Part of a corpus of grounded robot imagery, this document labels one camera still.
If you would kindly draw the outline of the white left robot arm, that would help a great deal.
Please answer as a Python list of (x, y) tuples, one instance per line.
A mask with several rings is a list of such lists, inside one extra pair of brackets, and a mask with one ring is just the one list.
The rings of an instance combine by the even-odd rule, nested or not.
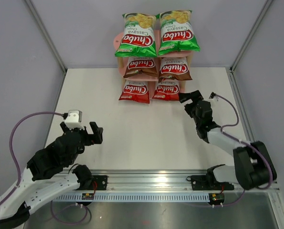
[(0, 197), (0, 229), (14, 229), (26, 222), (43, 205), (71, 190), (87, 190), (93, 175), (86, 165), (77, 165), (67, 176), (44, 186), (55, 175), (74, 164), (85, 147), (103, 142), (103, 128), (90, 122), (86, 128), (70, 130), (61, 123), (63, 134), (35, 153), (24, 168), (21, 179), (11, 187), (13, 193)]

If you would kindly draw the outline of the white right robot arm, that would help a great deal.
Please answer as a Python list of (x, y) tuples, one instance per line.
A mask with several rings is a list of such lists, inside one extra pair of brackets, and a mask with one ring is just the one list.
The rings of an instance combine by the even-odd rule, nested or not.
[(244, 190), (268, 189), (276, 181), (277, 172), (265, 144), (242, 140), (226, 132), (227, 125), (218, 125), (213, 120), (212, 103), (219, 99), (228, 102), (216, 93), (204, 99), (198, 90), (179, 94), (180, 103), (195, 122), (198, 137), (233, 157), (233, 166), (221, 164), (207, 169), (207, 186), (217, 189), (222, 183), (234, 183)]

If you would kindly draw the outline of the brown Chuba barbeque chips bag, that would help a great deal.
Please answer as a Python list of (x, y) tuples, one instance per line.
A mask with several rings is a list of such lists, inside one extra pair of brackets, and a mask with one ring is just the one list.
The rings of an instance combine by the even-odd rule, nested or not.
[(177, 81), (192, 80), (187, 58), (186, 57), (162, 58), (159, 69), (158, 82), (161, 83), (164, 80), (177, 80)]

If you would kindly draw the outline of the red Chuba chips bag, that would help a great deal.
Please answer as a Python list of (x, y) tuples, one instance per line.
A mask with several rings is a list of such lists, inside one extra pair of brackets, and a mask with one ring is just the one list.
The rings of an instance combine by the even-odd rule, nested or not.
[(149, 104), (150, 93), (147, 82), (126, 80), (119, 101), (129, 100)]
[(162, 81), (155, 84), (152, 99), (164, 101), (178, 101), (180, 87), (177, 81)]

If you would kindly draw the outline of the green Chuba chips bag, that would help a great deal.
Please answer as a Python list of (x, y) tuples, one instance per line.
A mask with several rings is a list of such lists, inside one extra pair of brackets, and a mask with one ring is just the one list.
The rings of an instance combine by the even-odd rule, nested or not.
[(116, 57), (156, 57), (154, 26), (156, 17), (143, 13), (126, 13), (124, 31)]
[(170, 52), (200, 51), (190, 22), (191, 10), (171, 10), (156, 15), (160, 23), (159, 55)]

